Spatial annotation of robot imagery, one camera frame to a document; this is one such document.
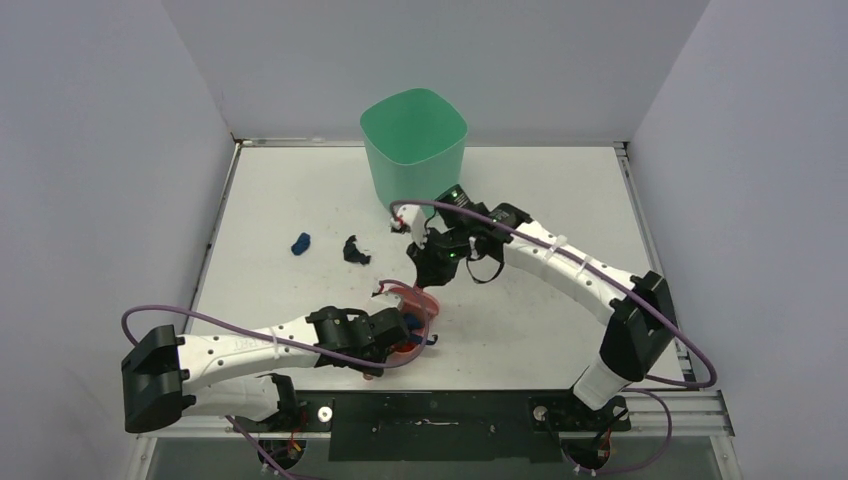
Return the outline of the pink hand brush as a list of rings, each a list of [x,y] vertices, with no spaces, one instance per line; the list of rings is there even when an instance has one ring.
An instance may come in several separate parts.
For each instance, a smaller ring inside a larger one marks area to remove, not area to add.
[[[433,320],[440,311],[438,300],[429,293],[417,287],[394,286],[390,289],[402,299],[400,311],[410,314],[419,320]]]

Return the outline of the pink plastic dustpan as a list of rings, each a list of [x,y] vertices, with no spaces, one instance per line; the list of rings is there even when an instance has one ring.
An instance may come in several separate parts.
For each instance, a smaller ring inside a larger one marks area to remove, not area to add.
[[[430,346],[436,343],[438,335],[427,331],[439,313],[440,304],[435,297],[423,291],[415,290],[411,293],[397,287],[373,296],[366,302],[365,311],[375,314],[390,306],[400,309],[409,330],[408,341],[391,349],[388,358],[390,362],[414,359],[415,353],[420,351],[419,345]]]

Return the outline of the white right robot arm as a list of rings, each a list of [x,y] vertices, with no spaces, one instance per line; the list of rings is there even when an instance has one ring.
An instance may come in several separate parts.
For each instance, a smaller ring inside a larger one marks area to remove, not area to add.
[[[668,284],[654,271],[617,269],[571,246],[529,213],[473,202],[460,185],[434,201],[395,201],[390,226],[412,238],[407,255],[421,289],[445,286],[460,262],[491,258],[500,268],[531,274],[565,294],[605,328],[599,351],[571,388],[568,421],[593,427],[623,389],[648,377],[674,340]]]

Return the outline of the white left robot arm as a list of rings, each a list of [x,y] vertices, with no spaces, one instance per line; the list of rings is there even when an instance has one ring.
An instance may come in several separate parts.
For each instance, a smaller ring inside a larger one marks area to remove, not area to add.
[[[331,366],[378,377],[410,339],[395,304],[374,312],[326,306],[257,330],[189,315],[222,330],[180,335],[161,325],[130,340],[133,348],[121,362],[126,432],[154,432],[184,416],[241,417],[286,430],[299,404],[285,369]]]

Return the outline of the green plastic bin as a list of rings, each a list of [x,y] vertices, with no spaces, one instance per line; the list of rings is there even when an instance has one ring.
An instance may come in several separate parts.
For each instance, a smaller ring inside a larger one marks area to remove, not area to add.
[[[459,183],[469,127],[445,98],[426,88],[391,95],[360,116],[379,202],[434,200]]]

